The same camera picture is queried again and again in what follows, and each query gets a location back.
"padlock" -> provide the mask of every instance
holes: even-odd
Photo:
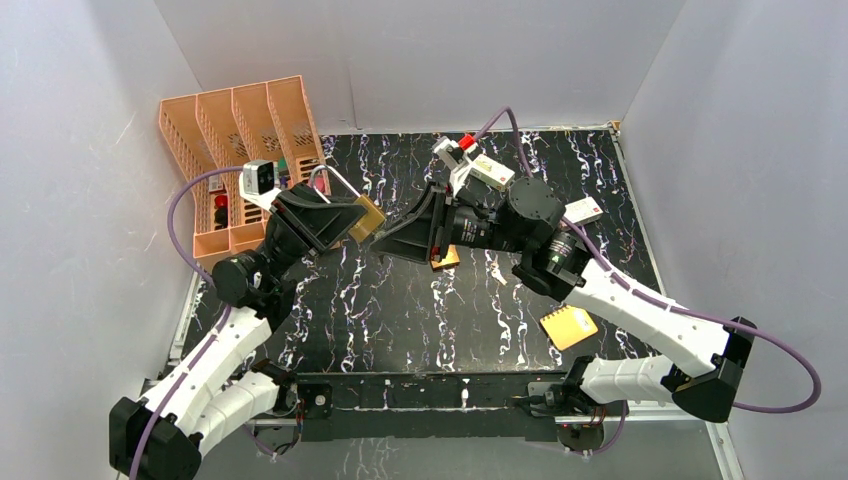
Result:
[[[361,193],[357,192],[356,189],[353,188],[353,185],[348,183],[348,181],[343,176],[341,176],[341,174],[336,171],[335,168],[329,165],[318,165],[317,167],[315,167],[314,170],[312,170],[312,173],[309,175],[308,185],[312,187],[312,189],[315,190],[315,193],[317,193],[318,196],[321,197],[325,202],[330,203],[330,199],[328,199],[321,191],[315,188],[315,179],[318,177],[318,174],[323,170],[329,170],[330,173],[332,173],[336,177],[336,179],[341,182],[342,185],[345,186],[345,188],[348,189],[348,191],[356,195],[356,200],[353,201],[354,204],[362,205],[363,207],[365,207],[365,216],[360,218],[359,221],[356,222],[356,225],[354,225],[348,232],[350,236],[353,237],[354,240],[356,240],[357,243],[362,243],[363,241],[365,241],[366,238],[368,238],[372,233],[374,233],[374,230],[377,230],[378,228],[380,228],[380,225],[385,223],[386,214],[383,213],[383,211],[380,210],[380,207],[375,205],[370,198],[368,198],[368,195],[362,195]]]

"tabletop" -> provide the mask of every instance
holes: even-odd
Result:
[[[447,168],[431,152],[440,136],[339,135],[322,142],[327,164],[391,223],[427,181],[447,181]],[[480,145],[521,175],[511,138],[492,133]],[[522,132],[534,175],[564,203],[593,197],[605,213],[586,227],[589,236],[615,266],[657,289],[615,142],[606,129]],[[341,185],[332,185],[333,194],[341,194]],[[490,191],[486,201],[493,205],[498,195]],[[295,265],[287,274],[300,282],[294,310],[243,368],[270,358],[302,373],[521,372],[567,369],[582,355],[621,359],[651,352],[597,316],[597,334],[558,351],[539,321],[559,304],[521,286],[510,273],[513,254],[459,248],[458,267],[433,273],[399,259],[381,262],[368,246],[347,238],[340,248]],[[183,355],[223,311],[214,290],[202,283],[192,308]]]

